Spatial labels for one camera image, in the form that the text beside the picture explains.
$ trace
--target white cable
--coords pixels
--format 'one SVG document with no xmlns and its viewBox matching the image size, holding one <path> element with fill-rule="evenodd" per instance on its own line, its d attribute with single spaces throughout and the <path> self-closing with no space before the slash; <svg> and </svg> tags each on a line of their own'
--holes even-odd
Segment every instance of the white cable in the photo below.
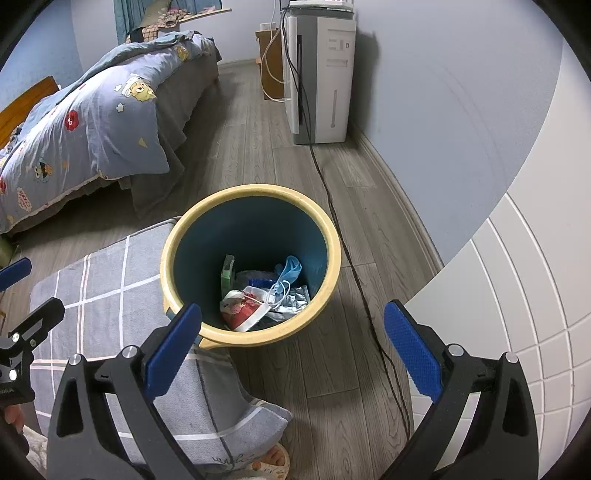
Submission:
<svg viewBox="0 0 591 480">
<path fill-rule="evenodd" d="M 271 290 L 273 290 L 273 288 L 275 288 L 275 286 L 281 286 L 283 287 L 283 296 L 281 297 L 281 300 L 273 302 L 273 303 L 269 303 L 269 297 L 271 296 Z M 279 282 L 275 282 L 271 288 L 269 289 L 269 291 L 267 292 L 265 301 L 260 301 L 258 298 L 255 297 L 251 297 L 250 295 L 248 295 L 248 300 L 253 300 L 261 305 L 269 305 L 269 307 L 271 308 L 271 310 L 276 309 L 279 305 L 281 305 L 283 303 L 283 301 L 287 298 L 287 296 L 289 295 L 291 291 L 291 284 L 289 283 L 288 280 L 281 280 L 281 283 Z"/>
<path fill-rule="evenodd" d="M 277 11 L 277 2 L 279 0 L 273 0 L 273 16 L 271 17 L 271 23 L 269 24 L 269 31 L 270 29 L 273 27 L 273 19 L 275 18 L 275 12 Z M 271 78 L 273 80 L 275 80 L 276 82 L 284 85 L 285 82 L 282 82 L 278 79 L 275 78 L 275 76 L 271 73 L 271 71 L 269 70 L 269 64 L 267 63 L 267 52 L 269 51 L 269 48 L 271 47 L 271 45 L 273 45 L 273 42 L 275 41 L 275 39 L 277 38 L 277 35 L 279 34 L 279 29 L 277 29 L 277 32 L 275 33 L 275 35 L 271 35 L 271 41 L 269 42 L 269 44 L 267 45 L 265 51 L 262 54 L 261 57 L 261 77 L 260 77 L 260 82 L 261 82 L 261 89 L 263 91 L 263 93 L 267 96 L 267 99 L 273 101 L 273 102 L 277 102 L 277 103 L 285 103 L 285 100 L 278 100 L 276 98 L 273 98 L 271 95 L 269 95 L 266 91 L 265 91 L 265 87 L 263 87 L 262 84 L 262 69 L 263 69 L 263 64 L 265 64 L 265 67 L 267 68 L 267 72 L 269 73 L 269 75 L 271 76 Z"/>
<path fill-rule="evenodd" d="M 271 22 L 269 23 L 269 30 L 273 28 L 273 20 L 275 20 L 275 11 L 277 9 L 277 2 L 278 1 L 281 1 L 281 0 L 273 0 L 273 16 L 271 17 Z M 269 50 L 271 45 L 273 45 L 273 42 L 275 41 L 275 39 L 277 38 L 277 35 L 279 35 L 279 33 L 280 33 L 280 29 L 277 28 L 277 32 L 275 33 L 275 35 L 271 36 L 271 41 L 267 45 L 265 52 L 263 53 L 263 55 L 261 57 L 261 69 L 262 69 L 262 64 L 264 63 L 265 66 L 267 67 L 267 72 L 269 73 L 271 78 L 273 80 L 275 80 L 276 82 L 278 82 L 282 85 L 285 85 L 285 82 L 281 81 L 280 79 L 275 78 L 275 76 L 271 73 L 271 71 L 269 69 L 269 63 L 267 62 L 267 51 Z"/>
</svg>

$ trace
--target power outlet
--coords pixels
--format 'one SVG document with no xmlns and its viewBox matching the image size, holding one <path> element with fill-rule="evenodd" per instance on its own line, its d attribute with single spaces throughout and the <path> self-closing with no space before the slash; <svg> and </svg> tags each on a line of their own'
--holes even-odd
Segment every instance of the power outlet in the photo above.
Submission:
<svg viewBox="0 0 591 480">
<path fill-rule="evenodd" d="M 267 23 L 262 23 L 261 24 L 261 31 L 263 30 L 276 30 L 277 29 L 277 23 L 273 22 L 267 22 Z"/>
</svg>

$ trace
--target wooden bed frame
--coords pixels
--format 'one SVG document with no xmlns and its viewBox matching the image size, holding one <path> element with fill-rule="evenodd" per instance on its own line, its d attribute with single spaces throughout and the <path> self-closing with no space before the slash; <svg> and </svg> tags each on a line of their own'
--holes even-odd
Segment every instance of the wooden bed frame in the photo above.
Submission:
<svg viewBox="0 0 591 480">
<path fill-rule="evenodd" d="M 0 148 L 8 143 L 12 131 L 25 121 L 37 102 L 58 90 L 54 78 L 45 77 L 0 112 Z"/>
</svg>

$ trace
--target trash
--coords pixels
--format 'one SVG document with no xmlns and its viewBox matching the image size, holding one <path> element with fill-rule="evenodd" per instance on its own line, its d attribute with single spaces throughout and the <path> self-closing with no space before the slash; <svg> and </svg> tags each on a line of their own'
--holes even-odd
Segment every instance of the trash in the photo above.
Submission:
<svg viewBox="0 0 591 480">
<path fill-rule="evenodd" d="M 273 272 L 263 272 L 259 270 L 244 270 L 236 274 L 236 279 L 232 284 L 231 290 L 244 290 L 244 287 L 266 287 L 271 288 L 277 281 L 277 274 Z"/>
<path fill-rule="evenodd" d="M 225 278 L 231 278 L 231 274 L 225 276 L 225 272 L 226 268 L 222 272 L 222 291 Z M 269 328 L 300 313 L 310 303 L 307 286 L 292 286 L 300 272 L 301 264 L 293 255 L 285 259 L 285 267 L 277 264 L 275 273 L 238 272 L 232 290 L 220 302 L 220 312 L 226 324 L 234 332 L 247 332 Z"/>
<path fill-rule="evenodd" d="M 220 277 L 222 286 L 222 298 L 228 295 L 234 283 L 234 255 L 226 255 L 223 261 L 222 275 Z"/>
<path fill-rule="evenodd" d="M 234 332 L 247 332 L 271 310 L 263 303 L 239 290 L 231 290 L 220 302 L 220 312 Z"/>
</svg>

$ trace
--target curtain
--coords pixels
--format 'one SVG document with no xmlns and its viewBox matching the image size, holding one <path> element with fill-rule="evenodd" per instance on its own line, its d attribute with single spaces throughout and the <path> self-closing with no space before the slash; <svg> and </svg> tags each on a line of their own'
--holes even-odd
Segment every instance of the curtain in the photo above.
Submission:
<svg viewBox="0 0 591 480">
<path fill-rule="evenodd" d="M 171 8 L 185 9 L 190 11 L 192 14 L 198 14 L 205 8 L 215 7 L 216 10 L 221 9 L 221 0 L 173 0 Z"/>
<path fill-rule="evenodd" d="M 125 38 L 131 30 L 139 27 L 146 7 L 152 2 L 154 0 L 113 0 L 115 27 L 119 44 L 125 42 Z"/>
</svg>

